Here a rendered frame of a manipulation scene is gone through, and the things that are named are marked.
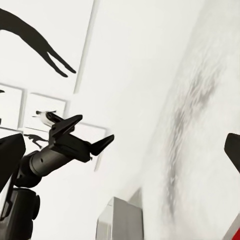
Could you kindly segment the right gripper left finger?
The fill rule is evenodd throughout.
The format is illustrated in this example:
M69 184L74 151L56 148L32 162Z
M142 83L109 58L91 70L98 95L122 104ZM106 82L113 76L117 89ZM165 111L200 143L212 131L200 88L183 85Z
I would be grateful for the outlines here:
M0 138L0 193L25 153L26 144L22 132Z

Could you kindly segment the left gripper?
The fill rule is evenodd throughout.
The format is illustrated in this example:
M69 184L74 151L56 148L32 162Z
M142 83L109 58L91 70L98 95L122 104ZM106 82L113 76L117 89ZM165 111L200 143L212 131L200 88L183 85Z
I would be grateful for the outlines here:
M52 125L48 145L40 151L42 163L48 169L52 171L63 169L63 166L73 160L87 163L91 160L91 154L99 158L100 153L114 140L114 134L107 137L103 135L99 141L89 143L71 134L74 131L68 133L82 119L83 115L77 114Z

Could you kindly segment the toy box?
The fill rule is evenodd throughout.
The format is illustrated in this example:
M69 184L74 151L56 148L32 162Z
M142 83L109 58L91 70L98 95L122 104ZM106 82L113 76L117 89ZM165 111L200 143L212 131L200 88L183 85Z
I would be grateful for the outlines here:
M113 196L97 219L95 240L144 240L142 209Z

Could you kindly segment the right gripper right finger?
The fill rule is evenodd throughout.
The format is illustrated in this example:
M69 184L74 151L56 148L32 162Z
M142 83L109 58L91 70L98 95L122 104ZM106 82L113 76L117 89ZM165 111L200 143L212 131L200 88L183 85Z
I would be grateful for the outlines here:
M229 133L227 135L224 151L240 172L240 135L235 133Z

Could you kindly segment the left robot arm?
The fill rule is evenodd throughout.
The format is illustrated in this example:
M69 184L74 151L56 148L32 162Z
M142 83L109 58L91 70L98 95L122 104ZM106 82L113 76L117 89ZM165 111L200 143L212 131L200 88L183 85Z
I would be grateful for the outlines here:
M99 158L114 140L115 135L89 143L71 134L82 114L64 119L51 111L40 114L41 122L50 127L48 145L23 156L6 183L0 202L0 240L31 240L34 220L37 218L41 198L31 188L52 171L78 160L87 163L91 154Z

